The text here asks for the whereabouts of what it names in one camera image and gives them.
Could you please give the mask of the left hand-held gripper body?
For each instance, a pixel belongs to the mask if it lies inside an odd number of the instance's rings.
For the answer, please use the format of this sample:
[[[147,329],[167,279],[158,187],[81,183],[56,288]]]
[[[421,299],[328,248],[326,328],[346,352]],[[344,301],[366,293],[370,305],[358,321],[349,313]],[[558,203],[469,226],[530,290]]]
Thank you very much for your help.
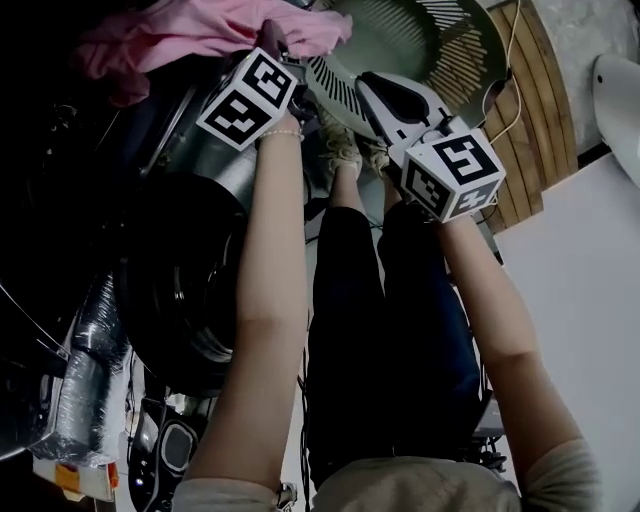
[[[283,44],[254,48],[216,87],[196,125],[243,151],[290,112],[304,135],[319,126],[305,68]]]

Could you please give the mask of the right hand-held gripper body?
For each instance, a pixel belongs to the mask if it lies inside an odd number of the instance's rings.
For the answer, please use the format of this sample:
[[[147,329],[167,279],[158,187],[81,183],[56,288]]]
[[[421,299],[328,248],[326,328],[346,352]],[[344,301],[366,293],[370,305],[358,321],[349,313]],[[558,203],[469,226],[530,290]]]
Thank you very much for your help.
[[[417,131],[389,147],[401,170],[399,186],[438,221],[473,215],[497,195],[506,170],[479,128],[458,116]]]

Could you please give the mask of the round slatted laundry basket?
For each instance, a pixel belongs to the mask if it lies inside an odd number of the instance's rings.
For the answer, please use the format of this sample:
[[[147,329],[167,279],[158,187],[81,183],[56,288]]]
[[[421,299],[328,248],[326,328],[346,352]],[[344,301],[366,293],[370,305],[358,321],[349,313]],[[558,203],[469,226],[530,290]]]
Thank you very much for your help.
[[[313,0],[315,12],[352,19],[352,35],[308,60],[318,103],[360,135],[374,132],[356,97],[360,74],[384,72],[430,87],[471,128],[484,124],[489,91],[506,80],[506,48],[477,0]]]

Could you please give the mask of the dark grey washing machine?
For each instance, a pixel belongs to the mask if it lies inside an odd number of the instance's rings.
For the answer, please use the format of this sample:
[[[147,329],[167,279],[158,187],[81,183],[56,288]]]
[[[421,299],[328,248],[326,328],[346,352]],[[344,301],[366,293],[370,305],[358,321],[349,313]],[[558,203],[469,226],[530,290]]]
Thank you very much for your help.
[[[146,178],[251,167],[195,124],[229,59],[154,70],[149,96],[125,108],[110,102],[113,77],[78,68],[91,30],[168,1],[0,0],[0,293],[53,335],[121,255]]]

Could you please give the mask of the pink clothes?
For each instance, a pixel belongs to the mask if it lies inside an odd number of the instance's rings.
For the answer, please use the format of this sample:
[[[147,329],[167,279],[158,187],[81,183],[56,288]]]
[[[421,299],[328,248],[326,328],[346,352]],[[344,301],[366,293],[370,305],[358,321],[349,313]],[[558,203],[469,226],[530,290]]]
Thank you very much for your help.
[[[349,15],[310,11],[285,0],[159,0],[141,11],[105,18],[85,32],[71,66],[110,83],[109,101],[124,108],[145,100],[147,74],[188,55],[224,57],[251,50],[267,21],[297,58],[330,54],[352,35]]]

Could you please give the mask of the person's left forearm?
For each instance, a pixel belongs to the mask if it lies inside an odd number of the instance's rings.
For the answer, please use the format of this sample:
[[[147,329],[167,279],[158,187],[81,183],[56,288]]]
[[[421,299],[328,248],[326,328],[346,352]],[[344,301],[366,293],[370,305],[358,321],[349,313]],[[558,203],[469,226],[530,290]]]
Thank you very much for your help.
[[[186,476],[279,485],[308,321],[300,126],[262,138],[236,292],[231,367]]]

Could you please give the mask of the person's right forearm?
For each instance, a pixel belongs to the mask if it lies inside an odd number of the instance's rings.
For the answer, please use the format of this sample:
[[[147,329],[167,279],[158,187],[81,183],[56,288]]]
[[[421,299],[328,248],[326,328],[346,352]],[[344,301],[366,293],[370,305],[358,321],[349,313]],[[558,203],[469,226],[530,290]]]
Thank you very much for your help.
[[[438,228],[480,358],[493,387],[513,459],[524,484],[552,449],[582,434],[546,371],[529,312],[469,216]]]

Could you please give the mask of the person's beige shoe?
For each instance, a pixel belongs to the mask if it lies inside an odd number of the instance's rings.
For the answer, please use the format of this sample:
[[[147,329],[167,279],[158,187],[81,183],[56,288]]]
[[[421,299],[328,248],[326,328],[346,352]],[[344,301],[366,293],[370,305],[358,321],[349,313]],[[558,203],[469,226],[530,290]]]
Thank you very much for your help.
[[[374,141],[365,142],[365,146],[366,158],[369,167],[383,178],[391,163],[388,148],[385,145]]]
[[[319,110],[319,119],[325,136],[325,157],[330,173],[334,175],[338,170],[350,170],[358,178],[362,170],[362,155],[354,132],[324,108]]]

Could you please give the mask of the person's left beige shoe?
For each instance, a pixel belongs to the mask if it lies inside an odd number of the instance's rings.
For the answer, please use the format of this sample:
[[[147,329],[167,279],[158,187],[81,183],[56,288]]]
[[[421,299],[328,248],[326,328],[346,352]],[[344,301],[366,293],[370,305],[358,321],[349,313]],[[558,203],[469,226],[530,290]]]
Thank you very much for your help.
[[[325,136],[325,157],[330,173],[334,175],[338,170],[350,170],[358,178],[362,170],[362,155],[354,132],[324,108],[319,110],[319,119]]]

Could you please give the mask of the curved wooden platform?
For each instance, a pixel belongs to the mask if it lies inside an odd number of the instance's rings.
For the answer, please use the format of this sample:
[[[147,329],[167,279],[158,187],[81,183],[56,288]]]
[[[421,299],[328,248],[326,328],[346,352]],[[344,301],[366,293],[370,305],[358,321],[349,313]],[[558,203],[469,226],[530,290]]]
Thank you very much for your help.
[[[507,176],[498,203],[482,214],[497,234],[542,212],[542,193],[578,171],[574,125],[559,63],[532,0],[506,0],[489,10],[511,46],[508,80],[484,131],[506,133],[494,148]]]

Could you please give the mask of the person's right leg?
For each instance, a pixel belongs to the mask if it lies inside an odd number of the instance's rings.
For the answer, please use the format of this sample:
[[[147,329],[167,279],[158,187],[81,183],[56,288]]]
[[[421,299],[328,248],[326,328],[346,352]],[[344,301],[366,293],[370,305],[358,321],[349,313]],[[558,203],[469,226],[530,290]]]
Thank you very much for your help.
[[[393,441],[399,456],[456,460],[479,408],[471,332],[447,275],[436,224],[384,182],[378,255],[393,354]]]

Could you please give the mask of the person's leg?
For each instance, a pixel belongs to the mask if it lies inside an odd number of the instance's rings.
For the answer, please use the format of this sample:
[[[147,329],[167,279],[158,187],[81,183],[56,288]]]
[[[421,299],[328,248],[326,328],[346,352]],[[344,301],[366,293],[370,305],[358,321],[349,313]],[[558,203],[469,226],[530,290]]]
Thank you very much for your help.
[[[393,354],[393,441],[399,456],[456,460],[479,408],[471,332],[447,275],[436,224],[384,182],[378,255]]]
[[[351,166],[336,169],[317,245],[306,379],[315,486],[383,444],[374,380],[384,295],[357,178]]]

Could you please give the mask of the grey electronics box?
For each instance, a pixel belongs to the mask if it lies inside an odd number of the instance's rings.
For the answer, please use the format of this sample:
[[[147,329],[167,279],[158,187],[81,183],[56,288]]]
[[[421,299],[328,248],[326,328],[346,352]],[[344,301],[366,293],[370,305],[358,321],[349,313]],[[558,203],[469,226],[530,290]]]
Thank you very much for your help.
[[[504,435],[504,427],[497,401],[491,398],[473,432],[474,438],[500,438]]]

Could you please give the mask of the person's beige shirt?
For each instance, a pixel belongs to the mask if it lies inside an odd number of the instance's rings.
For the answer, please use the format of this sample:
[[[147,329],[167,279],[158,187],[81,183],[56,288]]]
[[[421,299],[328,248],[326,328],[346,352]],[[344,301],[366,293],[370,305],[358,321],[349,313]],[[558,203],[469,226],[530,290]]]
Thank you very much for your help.
[[[564,443],[521,487],[480,465],[419,457],[356,461],[328,478],[310,512],[603,512],[589,445]]]

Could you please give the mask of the orange and white box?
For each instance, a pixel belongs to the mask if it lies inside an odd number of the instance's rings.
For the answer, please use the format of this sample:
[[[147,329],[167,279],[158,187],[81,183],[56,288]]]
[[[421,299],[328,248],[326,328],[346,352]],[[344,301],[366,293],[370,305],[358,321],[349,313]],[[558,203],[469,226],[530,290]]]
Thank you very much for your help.
[[[114,462],[98,467],[75,467],[33,457],[33,472],[61,488],[68,498],[90,497],[113,502],[119,486],[119,474]]]

